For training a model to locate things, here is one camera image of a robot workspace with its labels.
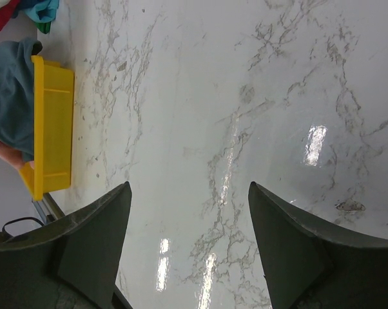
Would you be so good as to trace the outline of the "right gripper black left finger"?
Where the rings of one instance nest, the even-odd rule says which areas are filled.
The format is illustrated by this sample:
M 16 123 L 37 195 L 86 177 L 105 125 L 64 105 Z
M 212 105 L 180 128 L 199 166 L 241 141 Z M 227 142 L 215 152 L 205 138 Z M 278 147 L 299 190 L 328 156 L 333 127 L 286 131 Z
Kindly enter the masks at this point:
M 38 229 L 0 230 L 0 308 L 129 308 L 115 281 L 130 209 L 125 182 Z

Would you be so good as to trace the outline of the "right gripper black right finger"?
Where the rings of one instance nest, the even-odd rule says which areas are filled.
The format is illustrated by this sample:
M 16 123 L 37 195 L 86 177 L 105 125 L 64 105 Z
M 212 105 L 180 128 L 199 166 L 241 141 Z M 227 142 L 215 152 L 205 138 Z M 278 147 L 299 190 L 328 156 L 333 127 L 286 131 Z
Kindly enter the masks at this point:
M 256 182 L 248 201 L 273 308 L 388 308 L 388 239 L 328 222 Z

